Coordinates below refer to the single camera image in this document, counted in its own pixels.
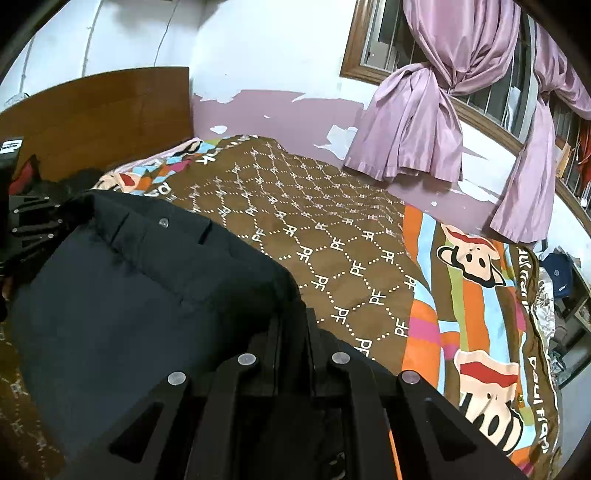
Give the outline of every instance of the window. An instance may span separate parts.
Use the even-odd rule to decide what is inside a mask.
[[[498,137],[494,135],[498,126],[502,127],[513,139],[499,142],[505,146],[510,143],[511,149],[517,139],[523,142],[529,129],[525,113],[531,57],[530,19],[523,15],[515,55],[506,75],[471,95],[455,96],[460,119],[494,138]],[[358,0],[341,75],[379,83],[394,70],[422,61],[427,58],[408,27],[403,0]]]

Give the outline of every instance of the pink wall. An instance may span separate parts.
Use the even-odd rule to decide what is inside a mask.
[[[326,136],[333,125],[343,129],[354,127],[363,112],[363,104],[343,99],[294,101],[301,95],[277,90],[243,90],[228,103],[202,101],[195,95],[194,133],[203,139],[238,134],[275,138],[291,153],[341,167],[342,160],[330,150],[315,145],[329,143]],[[211,130],[217,125],[224,125],[227,130],[218,135]],[[466,152],[479,156],[469,150]],[[501,239],[487,227],[496,206],[462,193],[457,185],[426,174],[416,177],[400,175],[388,191],[465,232]]]

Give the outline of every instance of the red cloth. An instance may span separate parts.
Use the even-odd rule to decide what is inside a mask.
[[[580,196],[591,181],[591,123],[581,120],[581,145],[579,147],[579,163],[577,169],[581,172],[581,183],[577,191]]]
[[[39,164],[35,155],[27,160],[24,167],[8,188],[9,195],[19,195],[26,191],[27,187],[34,181],[41,180]]]

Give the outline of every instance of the blanket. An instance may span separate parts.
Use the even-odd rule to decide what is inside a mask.
[[[419,372],[530,478],[558,411],[527,248],[469,235],[275,140],[197,138],[98,188],[161,197],[287,267],[320,327],[397,374]]]

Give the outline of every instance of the wooden headboard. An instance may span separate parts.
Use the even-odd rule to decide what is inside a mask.
[[[52,181],[149,157],[192,136],[186,67],[84,77],[0,113],[0,144],[24,137],[17,171],[34,154],[41,177]]]

